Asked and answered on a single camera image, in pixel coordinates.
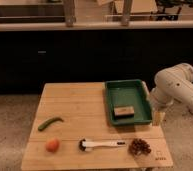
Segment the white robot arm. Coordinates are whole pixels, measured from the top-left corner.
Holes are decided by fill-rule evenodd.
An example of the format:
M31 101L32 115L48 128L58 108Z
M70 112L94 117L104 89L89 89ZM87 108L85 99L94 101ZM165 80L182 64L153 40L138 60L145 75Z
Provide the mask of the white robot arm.
M164 110L175 100L185 104L193 114L193 66L181 63L156 73L155 87L149 94L153 110L153 125L159 126L164 118Z

